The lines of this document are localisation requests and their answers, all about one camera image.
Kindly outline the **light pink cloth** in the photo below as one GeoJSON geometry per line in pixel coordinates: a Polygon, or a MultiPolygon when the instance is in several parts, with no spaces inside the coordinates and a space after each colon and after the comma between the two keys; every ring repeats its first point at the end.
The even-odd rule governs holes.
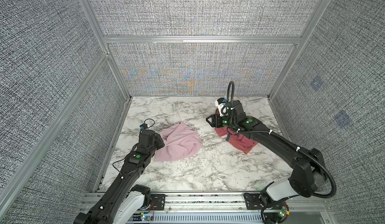
{"type": "Polygon", "coordinates": [[[156,151],[155,162],[182,160],[196,155],[202,148],[197,131],[180,122],[160,133],[165,146],[156,151]]]}

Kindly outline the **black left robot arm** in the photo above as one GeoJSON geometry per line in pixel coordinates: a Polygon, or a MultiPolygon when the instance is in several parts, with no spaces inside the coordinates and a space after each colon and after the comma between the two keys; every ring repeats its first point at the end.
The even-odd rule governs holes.
{"type": "Polygon", "coordinates": [[[139,209],[150,206],[150,188],[136,185],[155,152],[164,147],[162,137],[153,130],[139,133],[139,142],[125,157],[112,185],[88,213],[79,213],[75,224],[125,224],[139,209]]]}

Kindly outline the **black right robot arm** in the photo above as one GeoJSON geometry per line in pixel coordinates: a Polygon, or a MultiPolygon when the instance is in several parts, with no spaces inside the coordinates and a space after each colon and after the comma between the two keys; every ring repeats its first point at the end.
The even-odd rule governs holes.
{"type": "Polygon", "coordinates": [[[292,168],[288,178],[262,189],[259,199],[263,205],[296,196],[328,199],[336,194],[335,180],[327,170],[319,150],[296,145],[259,119],[246,115],[240,101],[219,98],[215,106],[216,113],[206,121],[220,136],[225,136],[232,146],[248,154],[254,146],[262,144],[292,168]]]}

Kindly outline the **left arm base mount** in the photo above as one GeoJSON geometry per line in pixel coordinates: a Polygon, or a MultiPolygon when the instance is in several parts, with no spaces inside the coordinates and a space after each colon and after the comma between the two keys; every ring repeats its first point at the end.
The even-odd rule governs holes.
{"type": "Polygon", "coordinates": [[[125,224],[135,213],[163,211],[165,194],[152,194],[151,189],[135,185],[118,208],[114,224],[125,224]]]}

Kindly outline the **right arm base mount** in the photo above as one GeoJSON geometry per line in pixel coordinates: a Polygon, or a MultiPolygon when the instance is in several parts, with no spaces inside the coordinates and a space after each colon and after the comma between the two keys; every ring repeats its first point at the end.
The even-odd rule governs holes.
{"type": "Polygon", "coordinates": [[[281,224],[288,219],[290,215],[287,200],[283,198],[274,201],[266,193],[244,193],[243,198],[247,210],[260,211],[261,220],[264,224],[281,224]]]}

